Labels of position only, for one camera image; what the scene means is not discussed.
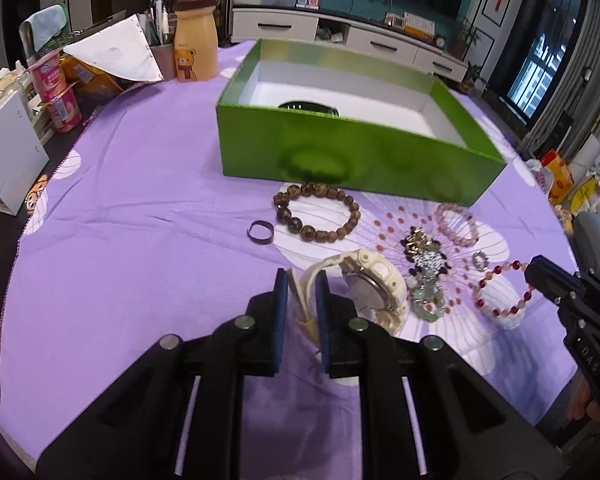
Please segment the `right human hand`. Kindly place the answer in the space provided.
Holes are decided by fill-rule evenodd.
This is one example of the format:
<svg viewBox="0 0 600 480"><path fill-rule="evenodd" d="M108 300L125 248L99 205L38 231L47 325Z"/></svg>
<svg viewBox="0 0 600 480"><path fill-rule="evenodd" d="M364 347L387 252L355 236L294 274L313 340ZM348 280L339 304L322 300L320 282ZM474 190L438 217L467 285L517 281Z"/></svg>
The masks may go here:
<svg viewBox="0 0 600 480"><path fill-rule="evenodd" d="M582 379L567 408L568 420L580 420L584 416L600 424L600 404L593 398L590 385Z"/></svg>

